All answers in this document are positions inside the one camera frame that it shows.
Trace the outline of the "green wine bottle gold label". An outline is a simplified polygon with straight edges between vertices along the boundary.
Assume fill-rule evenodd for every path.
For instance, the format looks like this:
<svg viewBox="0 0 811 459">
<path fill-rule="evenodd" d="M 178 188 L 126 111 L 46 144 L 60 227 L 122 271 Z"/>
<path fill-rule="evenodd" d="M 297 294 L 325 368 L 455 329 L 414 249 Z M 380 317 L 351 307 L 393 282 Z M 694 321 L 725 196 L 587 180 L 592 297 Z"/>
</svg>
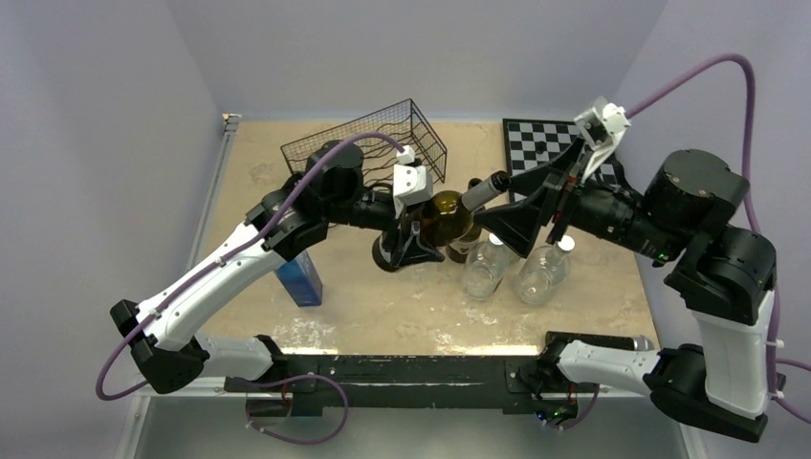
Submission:
<svg viewBox="0 0 811 459">
<path fill-rule="evenodd" d="M 424 239 L 440 251 L 441 248 L 467 234 L 473 226 L 473 214 L 495 197 L 508 191 L 511 182 L 511 176 L 506 171 L 499 170 L 465 192 L 439 191 L 428 201 L 417 205 L 415 209 L 402 213 L 397 220 L 406 218 L 409 229 L 413 221 L 419 222 Z M 408 239 L 402 259 L 403 268 L 416 265 L 408 263 Z M 379 267 L 379 237 L 373 244 L 372 258 Z"/>
</svg>

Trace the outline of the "dark brown wine bottle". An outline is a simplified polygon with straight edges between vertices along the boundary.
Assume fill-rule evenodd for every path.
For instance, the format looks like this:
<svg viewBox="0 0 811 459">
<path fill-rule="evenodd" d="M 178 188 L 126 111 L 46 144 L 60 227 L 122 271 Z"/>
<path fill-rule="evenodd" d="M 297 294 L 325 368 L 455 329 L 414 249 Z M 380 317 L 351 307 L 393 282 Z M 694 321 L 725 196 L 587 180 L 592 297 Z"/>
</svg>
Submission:
<svg viewBox="0 0 811 459">
<path fill-rule="evenodd" d="M 469 253 L 476 248 L 480 242 L 479 238 L 465 239 L 459 238 L 445 247 L 446 255 L 448 258 L 458 264 L 464 264 L 467 260 Z"/>
</svg>

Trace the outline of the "blue square glass bottle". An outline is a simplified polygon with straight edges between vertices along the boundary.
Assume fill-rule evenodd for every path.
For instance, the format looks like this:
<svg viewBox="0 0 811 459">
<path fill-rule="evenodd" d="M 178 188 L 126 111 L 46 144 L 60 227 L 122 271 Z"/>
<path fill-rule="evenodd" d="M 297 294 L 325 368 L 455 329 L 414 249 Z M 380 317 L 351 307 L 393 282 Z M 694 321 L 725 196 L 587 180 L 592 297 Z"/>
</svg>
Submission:
<svg viewBox="0 0 811 459">
<path fill-rule="evenodd" d="M 274 274 L 298 307 L 322 304 L 323 284 L 307 251 L 280 266 Z"/>
</svg>

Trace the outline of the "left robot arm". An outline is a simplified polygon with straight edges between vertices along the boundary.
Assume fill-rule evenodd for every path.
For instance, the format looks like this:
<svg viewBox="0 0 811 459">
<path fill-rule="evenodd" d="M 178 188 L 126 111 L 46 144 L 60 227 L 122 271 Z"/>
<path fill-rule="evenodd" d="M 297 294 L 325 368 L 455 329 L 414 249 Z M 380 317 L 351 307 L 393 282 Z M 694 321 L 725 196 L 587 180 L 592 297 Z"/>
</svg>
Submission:
<svg viewBox="0 0 811 459">
<path fill-rule="evenodd" d="M 410 146 L 394 149 L 392 180 L 376 188 L 363 178 L 359 136 L 326 143 L 178 281 L 144 301 L 115 304 L 111 317 L 143 384 L 160 394 L 199 378 L 239 378 L 263 391 L 280 387 L 285 365 L 270 338 L 216 337 L 202 327 L 254 282 L 324 241 L 332 225 L 393 236 L 407 213 L 429 200 L 433 186 Z"/>
</svg>

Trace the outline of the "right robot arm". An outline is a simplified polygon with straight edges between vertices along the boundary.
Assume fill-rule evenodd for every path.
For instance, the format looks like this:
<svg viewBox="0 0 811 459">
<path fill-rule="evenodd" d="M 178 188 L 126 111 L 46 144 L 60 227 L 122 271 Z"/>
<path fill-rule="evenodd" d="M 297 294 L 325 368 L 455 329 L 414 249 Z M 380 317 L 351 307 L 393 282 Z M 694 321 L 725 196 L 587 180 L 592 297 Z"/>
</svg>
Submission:
<svg viewBox="0 0 811 459">
<path fill-rule="evenodd" d="M 569 228 L 671 265 L 665 282 L 684 300 L 701 340 L 659 351 L 624 350 L 579 335 L 549 339 L 539 381 L 607 385 L 648 397 L 672 420 L 755 443 L 772 395 L 767 336 L 776 303 L 777 252 L 760 233 L 731 220 L 750 185 L 712 153 L 670 153 L 646 191 L 585 173 L 573 144 L 554 161 L 513 177 L 519 200 L 478 210 L 475 222 L 522 257 L 539 230 L 548 243 Z"/>
</svg>

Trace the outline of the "clear bottle white cap right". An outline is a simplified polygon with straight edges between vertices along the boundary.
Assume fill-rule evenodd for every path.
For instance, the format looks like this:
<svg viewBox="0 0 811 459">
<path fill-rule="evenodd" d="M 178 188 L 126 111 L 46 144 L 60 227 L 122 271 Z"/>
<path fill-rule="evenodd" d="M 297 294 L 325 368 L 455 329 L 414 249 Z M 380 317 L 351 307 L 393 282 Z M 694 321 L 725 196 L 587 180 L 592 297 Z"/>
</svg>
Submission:
<svg viewBox="0 0 811 459">
<path fill-rule="evenodd" d="M 531 305 L 550 300 L 571 273 L 570 253 L 575 247 L 575 240 L 564 235 L 554 244 L 534 249 L 514 281 L 519 299 Z"/>
</svg>

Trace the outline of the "clear bottle white cap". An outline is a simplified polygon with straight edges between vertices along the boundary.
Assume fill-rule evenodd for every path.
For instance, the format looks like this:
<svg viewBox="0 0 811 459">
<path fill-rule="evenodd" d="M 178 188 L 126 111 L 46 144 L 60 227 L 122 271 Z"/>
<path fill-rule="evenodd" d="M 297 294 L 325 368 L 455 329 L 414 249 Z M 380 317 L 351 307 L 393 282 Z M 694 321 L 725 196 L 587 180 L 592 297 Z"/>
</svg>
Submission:
<svg viewBox="0 0 811 459">
<path fill-rule="evenodd" d="M 490 298 L 510 267 L 509 249 L 495 234 L 490 233 L 469 252 L 462 277 L 462 291 L 471 299 Z"/>
<path fill-rule="evenodd" d="M 554 244 L 534 249 L 514 281 L 519 299 L 531 305 L 550 300 L 571 273 L 570 253 L 575 247 L 575 240 L 564 235 Z"/>
</svg>

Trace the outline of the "clear bottle white cap left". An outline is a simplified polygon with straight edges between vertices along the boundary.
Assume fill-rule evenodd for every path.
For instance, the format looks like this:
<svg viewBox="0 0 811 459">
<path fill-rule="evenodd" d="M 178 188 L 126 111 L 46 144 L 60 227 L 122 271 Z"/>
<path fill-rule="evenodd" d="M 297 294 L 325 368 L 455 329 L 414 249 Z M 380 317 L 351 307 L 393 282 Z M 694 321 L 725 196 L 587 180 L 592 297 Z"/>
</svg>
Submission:
<svg viewBox="0 0 811 459">
<path fill-rule="evenodd" d="M 510 267 L 509 249 L 495 234 L 490 233 L 469 252 L 462 277 L 462 291 L 471 299 L 490 298 Z"/>
</svg>

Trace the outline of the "black white chessboard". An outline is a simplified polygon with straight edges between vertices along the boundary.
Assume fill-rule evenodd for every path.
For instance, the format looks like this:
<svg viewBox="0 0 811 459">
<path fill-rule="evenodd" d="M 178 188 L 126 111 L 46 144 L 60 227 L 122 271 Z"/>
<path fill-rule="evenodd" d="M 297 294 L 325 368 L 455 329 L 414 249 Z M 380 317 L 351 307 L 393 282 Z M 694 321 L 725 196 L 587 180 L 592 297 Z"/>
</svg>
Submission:
<svg viewBox="0 0 811 459">
<path fill-rule="evenodd" d="M 567 120 L 505 118 L 502 128 L 507 172 L 511 175 L 552 161 L 579 135 L 575 123 Z M 536 153 L 537 142 L 546 143 L 546 154 Z M 632 187 L 626 179 L 625 168 L 615 156 L 609 158 L 589 179 L 603 179 L 610 184 L 621 182 Z M 641 196 L 634 189 L 634 197 Z"/>
</svg>

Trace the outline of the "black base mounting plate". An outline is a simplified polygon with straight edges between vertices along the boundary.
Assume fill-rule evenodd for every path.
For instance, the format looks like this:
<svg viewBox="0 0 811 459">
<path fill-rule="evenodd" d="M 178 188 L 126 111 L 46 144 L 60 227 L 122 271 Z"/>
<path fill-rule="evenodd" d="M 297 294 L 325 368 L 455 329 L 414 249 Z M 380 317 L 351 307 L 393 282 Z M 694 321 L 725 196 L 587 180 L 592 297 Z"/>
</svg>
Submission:
<svg viewBox="0 0 811 459">
<path fill-rule="evenodd" d="M 491 409 L 508 415 L 573 418 L 576 395 L 593 390 L 557 370 L 554 352 L 580 339 L 624 349 L 627 337 L 549 332 L 527 355 L 284 355 L 256 382 L 228 378 L 256 417 L 321 416 L 326 408 Z"/>
</svg>

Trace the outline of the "black silver microphone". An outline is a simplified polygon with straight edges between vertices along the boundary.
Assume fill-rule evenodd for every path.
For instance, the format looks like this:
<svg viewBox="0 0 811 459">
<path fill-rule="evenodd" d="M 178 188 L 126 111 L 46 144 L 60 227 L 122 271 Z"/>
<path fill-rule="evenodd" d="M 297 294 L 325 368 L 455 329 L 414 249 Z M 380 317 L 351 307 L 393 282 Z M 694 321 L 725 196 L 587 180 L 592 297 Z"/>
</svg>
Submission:
<svg viewBox="0 0 811 459">
<path fill-rule="evenodd" d="M 655 344 L 649 337 L 639 335 L 634 337 L 628 337 L 625 341 L 624 349 L 635 352 L 646 352 L 654 350 Z"/>
</svg>

